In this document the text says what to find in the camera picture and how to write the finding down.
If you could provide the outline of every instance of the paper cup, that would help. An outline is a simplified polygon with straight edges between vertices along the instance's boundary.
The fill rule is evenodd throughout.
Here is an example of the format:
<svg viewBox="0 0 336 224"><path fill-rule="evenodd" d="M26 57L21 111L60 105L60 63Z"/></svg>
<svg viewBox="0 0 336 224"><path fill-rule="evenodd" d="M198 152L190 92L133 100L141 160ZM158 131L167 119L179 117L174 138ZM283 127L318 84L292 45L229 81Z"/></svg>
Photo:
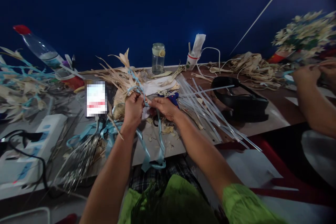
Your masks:
<svg viewBox="0 0 336 224"><path fill-rule="evenodd" d="M197 63L197 60L198 60L198 58L195 58L195 57L193 57L192 55L190 55L190 53L188 54L188 57L187 57L187 62L186 62L186 66L185 66L185 68L186 68L186 70L187 71L191 71L191 70L193 70L194 69L194 67L195 67L195 65L196 65L196 63Z"/></svg>

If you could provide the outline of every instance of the phone screen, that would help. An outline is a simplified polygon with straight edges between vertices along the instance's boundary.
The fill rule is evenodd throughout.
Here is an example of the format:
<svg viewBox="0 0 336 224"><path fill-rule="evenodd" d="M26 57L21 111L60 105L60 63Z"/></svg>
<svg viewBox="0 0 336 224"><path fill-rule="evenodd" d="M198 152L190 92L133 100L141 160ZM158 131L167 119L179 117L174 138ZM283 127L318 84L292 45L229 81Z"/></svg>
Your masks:
<svg viewBox="0 0 336 224"><path fill-rule="evenodd" d="M107 95L104 81L86 85L86 117L107 113Z"/></svg>

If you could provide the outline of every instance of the plaid fabric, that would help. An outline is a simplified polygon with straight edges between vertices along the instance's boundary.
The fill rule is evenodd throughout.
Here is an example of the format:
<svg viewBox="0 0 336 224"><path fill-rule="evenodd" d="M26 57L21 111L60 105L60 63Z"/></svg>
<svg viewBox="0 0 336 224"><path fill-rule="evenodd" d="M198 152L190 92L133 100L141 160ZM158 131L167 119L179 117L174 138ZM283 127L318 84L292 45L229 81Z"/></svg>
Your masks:
<svg viewBox="0 0 336 224"><path fill-rule="evenodd" d="M141 170L141 165L135 166L133 169L132 179L129 183L129 188L132 188L133 190L141 194L149 187L150 184L154 184L153 189L157 191L159 189L158 182L167 185L170 177L173 174L177 174L187 180L203 196L205 196L199 182L190 170L189 165L187 164L183 155L177 155L167 158L166 168L162 170L150 168L145 173L143 170Z"/></svg>

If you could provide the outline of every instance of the person's hand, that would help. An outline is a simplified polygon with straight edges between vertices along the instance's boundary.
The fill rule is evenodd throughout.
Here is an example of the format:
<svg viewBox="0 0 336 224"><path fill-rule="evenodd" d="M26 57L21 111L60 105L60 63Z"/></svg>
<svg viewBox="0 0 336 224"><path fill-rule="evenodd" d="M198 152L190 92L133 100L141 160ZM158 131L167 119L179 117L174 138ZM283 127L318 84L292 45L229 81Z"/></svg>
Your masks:
<svg viewBox="0 0 336 224"><path fill-rule="evenodd" d="M144 108L144 96L139 93L132 93L125 102L125 118L123 125L134 126L141 122L142 109Z"/></svg>
<svg viewBox="0 0 336 224"><path fill-rule="evenodd" d="M157 108L169 121L174 122L181 111L167 98L155 97L153 100L148 100L149 106Z"/></svg>
<svg viewBox="0 0 336 224"><path fill-rule="evenodd" d="M325 74L328 84L336 90L336 59L331 58L320 63L320 71Z"/></svg>
<svg viewBox="0 0 336 224"><path fill-rule="evenodd" d="M294 81L297 85L301 84L314 84L316 85L317 80L321 76L321 72L318 66L307 65L302 66L293 73Z"/></svg>

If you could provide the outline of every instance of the red bottle cap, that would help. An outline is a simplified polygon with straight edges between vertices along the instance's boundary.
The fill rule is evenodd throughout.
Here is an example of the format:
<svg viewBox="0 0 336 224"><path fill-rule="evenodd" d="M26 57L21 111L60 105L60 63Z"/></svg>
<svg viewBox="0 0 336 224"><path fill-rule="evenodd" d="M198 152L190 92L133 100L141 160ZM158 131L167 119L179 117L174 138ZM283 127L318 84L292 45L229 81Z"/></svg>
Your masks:
<svg viewBox="0 0 336 224"><path fill-rule="evenodd" d="M31 33L30 29L27 26L24 26L22 24L13 26L13 29L21 35L26 35L26 34Z"/></svg>

